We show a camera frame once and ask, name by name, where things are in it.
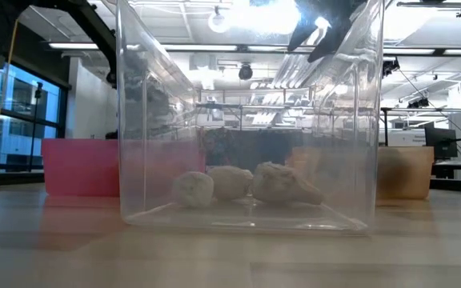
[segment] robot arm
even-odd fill
[[[329,23],[327,35],[309,55],[308,62],[314,62],[321,57],[333,54],[346,37],[351,28],[350,16],[353,11],[367,0],[295,0],[301,17],[287,49],[293,51],[302,45],[318,28],[315,21],[318,17],[325,18]],[[441,4],[446,0],[419,0],[426,4]]]
[[[0,50],[11,38],[15,21],[28,6],[64,10],[72,16],[104,53],[110,65],[106,80],[116,87],[116,41],[111,31],[87,0],[0,0]]]

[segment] white rock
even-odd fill
[[[298,176],[292,168],[271,162],[259,164],[255,169],[252,195],[269,203],[305,202],[318,205],[323,201],[318,189]]]
[[[247,195],[254,175],[234,166],[215,167],[207,174],[214,181],[214,196],[218,200],[234,200]]]
[[[186,172],[174,180],[172,194],[183,206],[202,208],[211,204],[213,189],[211,177],[200,172]]]

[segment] table surface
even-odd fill
[[[0,287],[459,287],[461,193],[384,202],[370,236],[151,232],[118,199],[0,187]]]

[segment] transparent container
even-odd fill
[[[332,55],[301,66],[295,61],[306,55],[286,56],[281,69],[306,74],[302,85],[279,78],[277,90],[225,91],[195,89],[141,21],[137,2],[119,0],[116,12],[126,222],[367,230],[375,208],[383,0],[355,7]],[[257,33],[255,44],[272,39]],[[298,89],[282,89],[282,81]]]

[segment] window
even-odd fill
[[[58,123],[58,108],[60,88],[39,77],[36,77],[16,66],[10,65],[6,96],[2,103],[3,80],[5,68],[0,70],[0,106],[20,114],[34,117],[37,110],[37,119]],[[36,98],[38,84],[42,84],[40,98]]]
[[[44,138],[58,135],[62,91],[43,79],[10,65],[3,97],[5,70],[0,70],[0,167],[4,171],[25,171],[43,166]],[[38,84],[42,92],[37,98]]]

